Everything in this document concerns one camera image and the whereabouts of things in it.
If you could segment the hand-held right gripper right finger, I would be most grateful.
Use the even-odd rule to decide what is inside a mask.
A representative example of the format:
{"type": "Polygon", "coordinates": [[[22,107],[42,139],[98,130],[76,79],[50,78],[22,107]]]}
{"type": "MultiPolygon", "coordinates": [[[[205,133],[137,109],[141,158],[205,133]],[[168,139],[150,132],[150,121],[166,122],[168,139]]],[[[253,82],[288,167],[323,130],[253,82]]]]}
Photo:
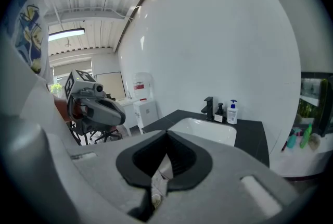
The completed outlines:
{"type": "Polygon", "coordinates": [[[266,165],[236,147],[189,134],[204,148],[212,169],[195,188],[167,194],[154,223],[289,223],[296,190],[266,165]]]}

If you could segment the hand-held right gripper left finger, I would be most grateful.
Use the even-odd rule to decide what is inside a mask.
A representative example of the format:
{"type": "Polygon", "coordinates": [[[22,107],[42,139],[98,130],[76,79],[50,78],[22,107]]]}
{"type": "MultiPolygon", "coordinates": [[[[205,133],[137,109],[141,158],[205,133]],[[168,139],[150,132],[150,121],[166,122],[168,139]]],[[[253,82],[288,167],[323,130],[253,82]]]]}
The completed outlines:
{"type": "Polygon", "coordinates": [[[69,150],[85,184],[83,212],[94,222],[167,222],[167,202],[153,209],[152,178],[165,155],[165,131],[69,150]]]}

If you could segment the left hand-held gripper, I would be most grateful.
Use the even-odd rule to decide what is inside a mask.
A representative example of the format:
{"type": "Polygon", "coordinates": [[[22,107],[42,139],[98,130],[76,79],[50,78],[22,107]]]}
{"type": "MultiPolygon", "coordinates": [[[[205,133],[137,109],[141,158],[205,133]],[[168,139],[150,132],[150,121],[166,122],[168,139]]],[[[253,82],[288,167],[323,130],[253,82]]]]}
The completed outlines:
{"type": "Polygon", "coordinates": [[[84,136],[97,129],[97,123],[118,126],[125,123],[123,107],[106,97],[103,85],[92,76],[73,69],[65,84],[67,112],[75,127],[71,130],[84,136]]]}

